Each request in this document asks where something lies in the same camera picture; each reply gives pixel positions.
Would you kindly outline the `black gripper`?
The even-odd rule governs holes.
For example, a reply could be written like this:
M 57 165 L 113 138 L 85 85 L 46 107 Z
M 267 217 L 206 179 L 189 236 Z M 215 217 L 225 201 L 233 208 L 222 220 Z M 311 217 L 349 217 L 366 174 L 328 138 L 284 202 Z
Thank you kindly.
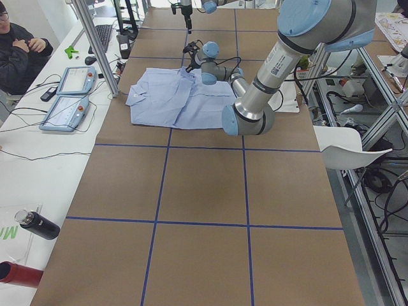
M 195 40 L 190 43 L 188 43 L 184 48 L 182 53 L 183 54 L 188 54 L 190 56 L 190 64 L 186 68 L 186 71 L 190 73 L 194 69 L 200 69 L 201 68 L 201 61 L 198 59 L 198 53 L 201 50 L 199 47 L 199 44 L 203 46 L 203 42 L 201 40 Z
M 179 0 L 175 1 L 174 3 L 170 4 L 171 11 L 175 15 L 177 13 L 177 9 L 181 9 L 181 13 L 184 16 L 184 20 L 186 23 L 187 33 L 192 33 L 192 20 L 191 15 L 193 14 L 193 6 L 191 0 Z

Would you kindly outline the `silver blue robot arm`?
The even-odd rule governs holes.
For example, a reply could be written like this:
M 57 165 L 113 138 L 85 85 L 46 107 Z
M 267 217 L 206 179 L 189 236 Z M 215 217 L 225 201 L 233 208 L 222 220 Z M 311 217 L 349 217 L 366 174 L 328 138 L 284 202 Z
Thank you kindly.
M 228 82 L 237 98 L 222 110 L 224 132 L 231 136 L 260 135 L 275 120 L 268 104 L 288 75 L 305 55 L 319 44 L 327 52 L 352 50 L 368 45 L 374 37 L 376 1 L 284 1 L 277 19 L 278 40 L 251 84 L 239 68 L 216 64 L 219 46 L 213 41 L 198 47 L 194 42 L 183 51 L 191 56 L 188 71 L 201 69 L 206 85 Z
M 227 0 L 201 0 L 201 9 L 204 13 L 210 14 L 216 11 L 219 6 L 224 6 L 232 1 Z M 184 22 L 186 25 L 187 33 L 192 33 L 192 20 L 191 15 L 193 14 L 193 2 L 192 1 L 176 1 L 175 3 L 170 3 L 171 11 L 174 15 L 177 14 L 177 10 L 181 11 L 184 17 Z

